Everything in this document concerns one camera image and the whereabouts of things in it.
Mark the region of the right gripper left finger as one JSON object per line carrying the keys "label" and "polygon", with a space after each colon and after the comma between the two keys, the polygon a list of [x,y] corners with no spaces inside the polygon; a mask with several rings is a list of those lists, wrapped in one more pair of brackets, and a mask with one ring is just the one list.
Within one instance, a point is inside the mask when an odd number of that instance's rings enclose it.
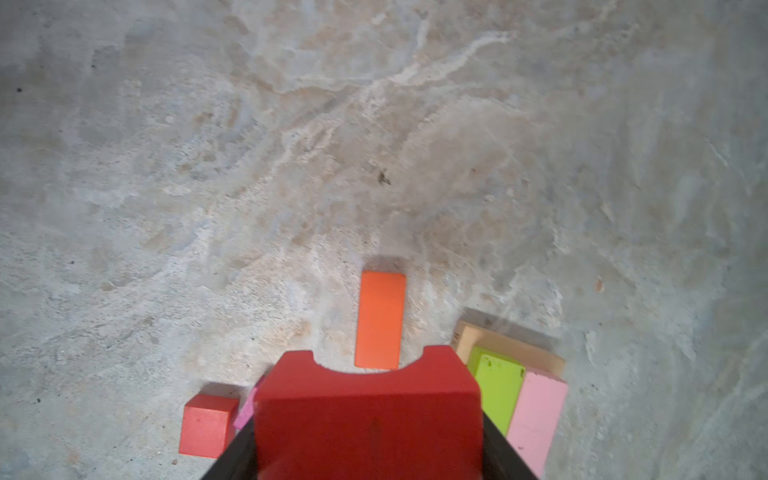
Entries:
{"label": "right gripper left finger", "polygon": [[250,419],[201,477],[202,480],[257,480],[258,454],[254,436],[254,420]]}

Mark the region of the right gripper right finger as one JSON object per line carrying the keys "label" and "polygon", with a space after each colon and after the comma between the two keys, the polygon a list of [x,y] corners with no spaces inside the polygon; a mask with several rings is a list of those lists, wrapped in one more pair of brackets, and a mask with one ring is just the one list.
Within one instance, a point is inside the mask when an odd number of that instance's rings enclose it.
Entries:
{"label": "right gripper right finger", "polygon": [[537,480],[505,436],[483,413],[483,480]]}

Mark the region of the pink wood block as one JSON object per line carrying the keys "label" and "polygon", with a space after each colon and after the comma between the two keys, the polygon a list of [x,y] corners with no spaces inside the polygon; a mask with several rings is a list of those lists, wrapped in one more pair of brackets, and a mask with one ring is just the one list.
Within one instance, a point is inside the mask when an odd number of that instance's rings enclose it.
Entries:
{"label": "pink wood block", "polygon": [[544,477],[567,393],[559,377],[533,368],[525,372],[506,439],[537,479]]}

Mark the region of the lime green wood block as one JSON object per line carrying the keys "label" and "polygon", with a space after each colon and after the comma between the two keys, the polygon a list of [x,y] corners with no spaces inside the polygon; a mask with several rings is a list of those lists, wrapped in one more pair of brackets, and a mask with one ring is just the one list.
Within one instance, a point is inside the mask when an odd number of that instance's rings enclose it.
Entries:
{"label": "lime green wood block", "polygon": [[511,357],[474,346],[468,369],[481,390],[482,410],[506,436],[522,389],[525,367]]}

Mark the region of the red arch wood block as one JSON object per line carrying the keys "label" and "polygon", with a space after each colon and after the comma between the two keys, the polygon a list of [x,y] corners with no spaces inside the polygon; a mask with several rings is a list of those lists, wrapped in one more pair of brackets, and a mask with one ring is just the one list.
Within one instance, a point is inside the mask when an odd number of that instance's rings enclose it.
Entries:
{"label": "red arch wood block", "polygon": [[254,397],[260,479],[479,479],[480,388],[448,346],[386,373],[289,351]]}

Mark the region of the natural wood block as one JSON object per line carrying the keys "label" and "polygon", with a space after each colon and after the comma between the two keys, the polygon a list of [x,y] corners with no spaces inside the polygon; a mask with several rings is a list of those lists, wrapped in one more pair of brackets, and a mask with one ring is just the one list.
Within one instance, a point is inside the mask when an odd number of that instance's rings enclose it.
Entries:
{"label": "natural wood block", "polygon": [[565,372],[566,361],[558,355],[463,320],[457,322],[450,346],[465,365],[469,362],[472,348],[478,346],[508,356],[527,368],[545,371],[560,379]]}

